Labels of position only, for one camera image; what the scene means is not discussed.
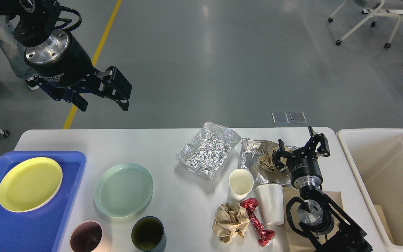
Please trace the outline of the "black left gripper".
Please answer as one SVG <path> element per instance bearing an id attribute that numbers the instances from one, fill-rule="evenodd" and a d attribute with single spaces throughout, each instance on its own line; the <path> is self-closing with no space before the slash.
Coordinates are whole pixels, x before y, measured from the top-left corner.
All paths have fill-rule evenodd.
<path id="1" fill-rule="evenodd" d="M 88 102 L 80 94 L 91 93 L 111 99 L 128 111 L 131 83 L 115 66 L 97 70 L 70 32 L 53 30 L 42 44 L 26 48 L 24 61 L 39 75 L 39 87 L 56 101 L 72 103 L 85 112 Z M 77 91 L 69 87 L 76 83 Z"/>

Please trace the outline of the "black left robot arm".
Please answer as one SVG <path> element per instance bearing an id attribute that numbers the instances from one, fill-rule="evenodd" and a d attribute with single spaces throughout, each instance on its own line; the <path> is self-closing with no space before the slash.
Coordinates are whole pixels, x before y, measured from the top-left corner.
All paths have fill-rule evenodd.
<path id="1" fill-rule="evenodd" d="M 97 70 L 72 35 L 82 20 L 77 10 L 56 0 L 0 0 L 0 15 L 20 17 L 14 38 L 25 48 L 24 61 L 39 75 L 39 85 L 52 99 L 85 111 L 83 93 L 93 93 L 129 107 L 132 85 L 115 66 Z"/>

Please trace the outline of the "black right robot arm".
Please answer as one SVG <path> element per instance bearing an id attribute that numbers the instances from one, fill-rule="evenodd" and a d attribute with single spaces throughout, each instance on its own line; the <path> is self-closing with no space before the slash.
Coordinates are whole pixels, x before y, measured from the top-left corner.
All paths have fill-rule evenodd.
<path id="1" fill-rule="evenodd" d="M 289 172 L 291 185 L 299 196 L 291 198 L 285 207 L 290 228 L 307 238 L 317 252 L 371 252 L 373 247 L 365 239 L 366 232 L 330 196 L 322 192 L 323 176 L 318 157 L 328 157 L 326 136 L 308 127 L 310 138 L 291 152 L 285 150 L 283 140 L 271 157 L 276 169 Z"/>

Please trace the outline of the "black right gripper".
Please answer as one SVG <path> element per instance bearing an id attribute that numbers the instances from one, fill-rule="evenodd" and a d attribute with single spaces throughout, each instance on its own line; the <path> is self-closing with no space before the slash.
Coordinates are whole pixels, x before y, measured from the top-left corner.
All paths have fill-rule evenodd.
<path id="1" fill-rule="evenodd" d="M 301 189 L 304 186 L 320 187 L 323 183 L 323 176 L 318 164 L 318 157 L 331 155 L 329 144 L 326 136 L 323 133 L 318 133 L 308 126 L 310 139 L 304 147 L 296 150 L 296 157 L 292 158 L 291 149 L 286 150 L 282 139 L 278 140 L 278 148 L 272 154 L 272 160 L 280 173 L 289 173 L 291 185 L 296 189 Z M 288 164 L 282 161 L 282 158 L 288 160 Z"/>

